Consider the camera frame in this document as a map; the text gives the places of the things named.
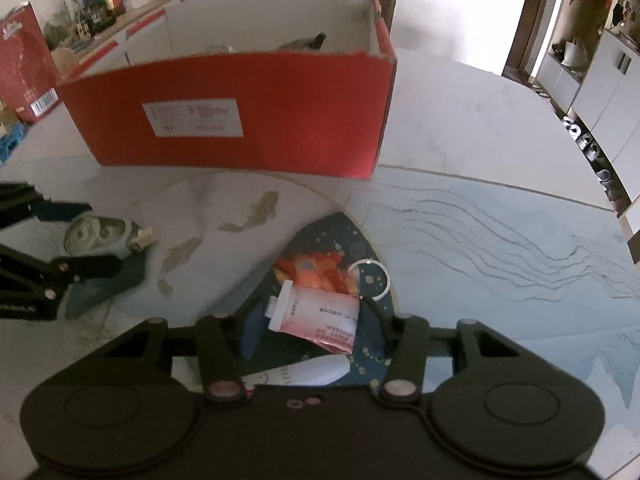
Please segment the blue gloves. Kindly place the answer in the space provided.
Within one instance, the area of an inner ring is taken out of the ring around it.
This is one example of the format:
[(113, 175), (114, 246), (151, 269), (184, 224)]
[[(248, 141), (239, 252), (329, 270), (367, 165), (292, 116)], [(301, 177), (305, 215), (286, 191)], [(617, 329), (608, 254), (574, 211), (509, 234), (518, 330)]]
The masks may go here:
[(22, 122), (13, 124), (0, 141), (0, 165), (4, 165), (17, 147), (24, 141), (27, 127)]

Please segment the red dragon keychain toy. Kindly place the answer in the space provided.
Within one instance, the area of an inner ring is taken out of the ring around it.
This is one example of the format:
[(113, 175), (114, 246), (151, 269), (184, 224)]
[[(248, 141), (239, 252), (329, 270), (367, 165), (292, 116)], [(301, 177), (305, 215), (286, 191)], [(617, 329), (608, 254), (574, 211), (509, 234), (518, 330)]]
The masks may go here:
[(354, 271), (342, 266), (342, 261), (343, 256), (339, 252), (312, 252), (278, 259), (272, 270), (280, 284), (291, 281), (298, 286), (357, 296), (358, 278)]

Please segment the white green tube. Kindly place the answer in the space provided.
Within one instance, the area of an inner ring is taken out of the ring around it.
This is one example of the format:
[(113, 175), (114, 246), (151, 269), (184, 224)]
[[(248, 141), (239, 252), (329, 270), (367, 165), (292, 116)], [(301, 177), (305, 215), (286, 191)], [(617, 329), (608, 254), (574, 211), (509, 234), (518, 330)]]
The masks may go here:
[(329, 354), (248, 374), (242, 379), (247, 390), (254, 390), (258, 386), (322, 387), (337, 382), (349, 371), (347, 356)]

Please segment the low side cabinet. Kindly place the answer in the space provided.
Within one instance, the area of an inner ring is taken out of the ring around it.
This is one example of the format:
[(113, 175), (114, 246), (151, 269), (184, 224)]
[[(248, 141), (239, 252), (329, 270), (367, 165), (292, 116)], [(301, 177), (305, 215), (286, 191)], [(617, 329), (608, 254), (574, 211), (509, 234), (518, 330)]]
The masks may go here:
[(61, 0), (43, 25), (43, 37), (50, 51), (67, 48), (78, 53), (171, 1)]

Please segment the red snack bag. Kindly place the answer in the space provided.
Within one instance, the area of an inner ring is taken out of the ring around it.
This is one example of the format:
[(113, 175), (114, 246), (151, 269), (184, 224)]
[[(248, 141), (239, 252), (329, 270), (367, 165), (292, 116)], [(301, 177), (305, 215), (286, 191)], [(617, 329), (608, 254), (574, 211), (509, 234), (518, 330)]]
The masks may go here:
[(0, 48), (2, 102), (23, 122), (39, 122), (60, 102), (58, 69), (29, 2), (1, 19)]

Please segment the red cardboard box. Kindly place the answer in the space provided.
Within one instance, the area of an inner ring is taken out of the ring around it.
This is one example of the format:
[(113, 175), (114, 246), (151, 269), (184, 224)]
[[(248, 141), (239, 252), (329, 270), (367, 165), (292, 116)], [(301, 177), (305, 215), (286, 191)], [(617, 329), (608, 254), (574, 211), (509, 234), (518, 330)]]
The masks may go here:
[[(320, 32), (320, 51), (277, 50)], [(58, 88), (101, 165), (372, 174), (397, 67), (378, 0), (193, 0), (132, 42), (163, 55)]]

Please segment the black foil packet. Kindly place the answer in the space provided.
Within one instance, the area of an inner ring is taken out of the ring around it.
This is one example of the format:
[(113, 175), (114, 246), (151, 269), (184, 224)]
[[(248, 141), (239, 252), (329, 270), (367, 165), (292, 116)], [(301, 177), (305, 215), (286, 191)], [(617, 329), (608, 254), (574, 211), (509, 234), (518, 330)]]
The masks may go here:
[(293, 41), (286, 42), (277, 47), (278, 51), (320, 51), (324, 42), (326, 41), (326, 34), (320, 32), (320, 34), (308, 37), (299, 38)]

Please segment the white wall cabinet unit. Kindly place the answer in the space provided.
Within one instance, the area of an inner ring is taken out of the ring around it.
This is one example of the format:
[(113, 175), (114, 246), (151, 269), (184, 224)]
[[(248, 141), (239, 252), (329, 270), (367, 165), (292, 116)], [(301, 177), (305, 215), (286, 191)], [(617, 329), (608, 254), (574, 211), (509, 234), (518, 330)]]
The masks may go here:
[(639, 197), (639, 0), (560, 0), (536, 83), (621, 214)]

